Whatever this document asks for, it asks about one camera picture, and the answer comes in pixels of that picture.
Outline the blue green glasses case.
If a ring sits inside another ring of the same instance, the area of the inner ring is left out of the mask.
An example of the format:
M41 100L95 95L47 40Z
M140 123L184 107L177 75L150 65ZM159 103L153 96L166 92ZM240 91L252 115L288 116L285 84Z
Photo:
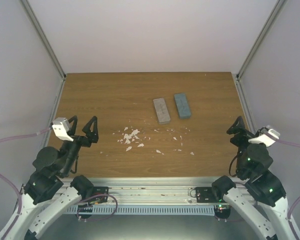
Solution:
M189 119L192 116L191 109L185 93L174 94L174 101L180 119Z

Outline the grey glasses case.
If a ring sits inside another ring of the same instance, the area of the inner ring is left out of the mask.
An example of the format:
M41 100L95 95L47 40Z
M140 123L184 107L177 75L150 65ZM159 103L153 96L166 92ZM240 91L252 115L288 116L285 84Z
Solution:
M163 97L155 98L153 104L158 123L161 125L170 123L171 117L165 99Z

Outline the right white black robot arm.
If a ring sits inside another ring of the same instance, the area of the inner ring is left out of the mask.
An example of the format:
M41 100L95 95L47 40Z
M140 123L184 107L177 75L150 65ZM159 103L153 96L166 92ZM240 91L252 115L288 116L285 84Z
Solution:
M233 136L230 142L238 148L233 158L236 162L234 176L245 182L246 190L265 215L225 175L211 184L213 200L228 203L261 240L300 240L300 230L293 218L293 210L300 202L300 196L289 205L283 184L269 170L274 160L268 147L280 141L280 133L270 126L252 133L246 129L241 116L236 118L226 133Z

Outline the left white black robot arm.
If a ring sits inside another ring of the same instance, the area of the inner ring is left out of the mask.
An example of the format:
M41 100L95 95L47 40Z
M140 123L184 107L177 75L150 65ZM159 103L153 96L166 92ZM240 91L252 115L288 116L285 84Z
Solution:
M0 231L0 240L38 240L43 232L71 205L88 202L93 197L94 185L83 175L76 176L58 199L53 197L64 185L62 179L75 174L81 148L89 148L99 140L98 118L93 116L77 135L78 118L56 118L38 134L53 131L62 140L60 149L42 148L32 165L34 173L20 191L0 174L17 194L17 207Z

